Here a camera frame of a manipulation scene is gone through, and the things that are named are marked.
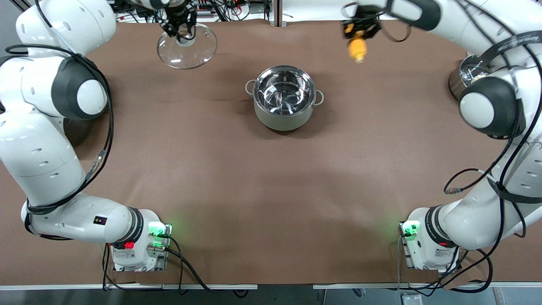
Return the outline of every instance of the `round white cap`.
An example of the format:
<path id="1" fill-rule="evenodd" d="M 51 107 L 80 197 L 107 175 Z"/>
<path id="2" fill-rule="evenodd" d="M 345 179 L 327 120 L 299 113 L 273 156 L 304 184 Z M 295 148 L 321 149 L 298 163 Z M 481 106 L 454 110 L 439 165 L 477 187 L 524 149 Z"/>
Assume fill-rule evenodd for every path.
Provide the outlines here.
<path id="1" fill-rule="evenodd" d="M 459 103 L 459 111 L 469 125 L 478 129 L 488 127 L 495 116 L 491 101 L 478 92 L 466 94 Z"/>
<path id="2" fill-rule="evenodd" d="M 89 79 L 77 90 L 79 108 L 89 115 L 100 113 L 107 104 L 107 96 L 102 85 L 95 79 Z"/>

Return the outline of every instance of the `white robotic arm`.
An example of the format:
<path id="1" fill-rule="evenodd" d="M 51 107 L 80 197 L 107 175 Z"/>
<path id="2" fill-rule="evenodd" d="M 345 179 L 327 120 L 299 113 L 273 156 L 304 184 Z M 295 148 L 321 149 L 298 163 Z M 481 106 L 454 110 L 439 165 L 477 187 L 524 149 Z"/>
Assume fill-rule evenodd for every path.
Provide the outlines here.
<path id="1" fill-rule="evenodd" d="M 494 245 L 499 233 L 502 239 L 522 229 L 519 213 L 526 226 L 542 217 L 542 129 L 537 117 L 541 76 L 537 60 L 521 47 L 542 42 L 540 34 L 536 34 L 542 30 L 542 8 L 531 0 L 359 0 L 358 3 L 371 5 L 366 8 L 383 11 L 457 43 L 480 56 L 476 63 L 493 71 L 473 81 L 463 92 L 460 114 L 468 125 L 481 132 L 510 138 L 507 150 L 465 198 L 416 209 L 401 225 L 403 234 L 408 236 L 407 261 L 417 269 L 445 272 L 450 262 L 456 261 L 453 249 L 457 246 L 475 250 Z M 528 47 L 540 59 L 542 46 L 529 44 Z M 502 53 L 507 59 L 495 57 Z M 500 185 L 506 190 L 499 190 Z"/>
<path id="2" fill-rule="evenodd" d="M 141 3 L 158 5 L 153 0 Z M 31 7 L 16 23 L 25 44 L 86 55 L 115 32 L 113 11 L 104 0 L 40 4 L 52 28 L 38 8 Z M 80 193 L 98 162 L 89 173 L 83 170 L 63 133 L 62 120 L 96 118 L 110 103 L 107 90 L 101 74 L 58 49 L 30 47 L 28 55 L 0 59 L 0 100 L 5 107 L 0 115 L 0 159 L 28 197 L 21 210 L 27 230 L 50 239 L 110 244 L 116 270 L 160 270 L 165 255 L 156 246 L 167 243 L 156 235 L 168 229 L 155 213 Z M 104 149 L 97 160 L 105 153 Z M 64 204 L 46 208 L 66 198 Z"/>

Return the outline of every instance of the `green light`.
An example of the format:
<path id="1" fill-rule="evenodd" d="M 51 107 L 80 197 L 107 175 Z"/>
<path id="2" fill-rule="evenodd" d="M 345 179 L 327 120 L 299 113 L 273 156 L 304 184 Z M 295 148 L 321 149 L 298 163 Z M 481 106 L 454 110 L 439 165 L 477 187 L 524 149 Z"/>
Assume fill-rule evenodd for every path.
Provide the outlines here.
<path id="1" fill-rule="evenodd" d="M 166 230 L 166 226 L 160 221 L 151 221 L 149 223 L 149 234 L 160 235 L 164 233 L 165 230 Z"/>

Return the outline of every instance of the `table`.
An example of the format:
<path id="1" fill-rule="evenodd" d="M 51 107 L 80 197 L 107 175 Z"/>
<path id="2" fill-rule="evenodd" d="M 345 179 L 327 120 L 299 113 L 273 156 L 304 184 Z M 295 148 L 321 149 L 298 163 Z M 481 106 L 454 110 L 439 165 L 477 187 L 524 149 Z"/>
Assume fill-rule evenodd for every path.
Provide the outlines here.
<path id="1" fill-rule="evenodd" d="M 112 85 L 115 138 L 86 190 L 172 223 L 207 283 L 392 283 L 398 222 L 460 198 L 442 193 L 449 177 L 485 168 L 504 146 L 461 120 L 447 78 L 465 52 L 439 37 L 414 30 L 392 43 L 377 35 L 356 65 L 338 22 L 209 26 L 217 54 L 190 71 L 158 59 L 156 24 L 119 24 L 89 55 Z M 397 21 L 385 26 L 404 33 Z M 243 89 L 275 65 L 302 68 L 326 96 L 293 132 L 263 126 Z M 106 127 L 105 115 L 76 149 L 85 168 Z M 99 246 L 30 235 L 19 218 L 24 194 L 3 167 L 0 181 L 0 236 L 9 243 L 0 250 L 0 284 L 100 283 Z M 527 238 L 502 242 L 492 256 L 495 281 L 541 280 L 541 232 L 536 223 Z M 176 266 L 172 258 L 168 271 L 115 276 L 174 284 Z M 405 282 L 435 278 L 403 266 Z"/>

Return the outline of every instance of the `pot handle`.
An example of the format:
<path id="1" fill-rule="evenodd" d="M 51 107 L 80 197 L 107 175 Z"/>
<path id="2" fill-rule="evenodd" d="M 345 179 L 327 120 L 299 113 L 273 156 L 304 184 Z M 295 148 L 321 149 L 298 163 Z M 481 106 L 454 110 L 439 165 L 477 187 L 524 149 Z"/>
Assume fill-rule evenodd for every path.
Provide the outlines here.
<path id="1" fill-rule="evenodd" d="M 316 106 L 320 106 L 323 102 L 324 102 L 324 94 L 320 91 L 320 90 L 316 90 L 316 92 L 320 93 L 320 96 L 322 97 L 322 99 L 320 100 L 319 103 L 314 103 L 312 105 L 312 108 L 316 107 Z"/>
<path id="2" fill-rule="evenodd" d="M 255 80 L 255 79 L 251 79 L 251 80 L 247 81 L 247 83 L 246 83 L 245 86 L 244 86 L 244 90 L 246 91 L 246 93 L 247 93 L 248 95 L 250 95 L 251 97 L 254 97 L 254 94 L 252 94 L 252 92 L 248 91 L 248 84 L 250 84 L 251 82 L 256 82 L 256 80 Z"/>

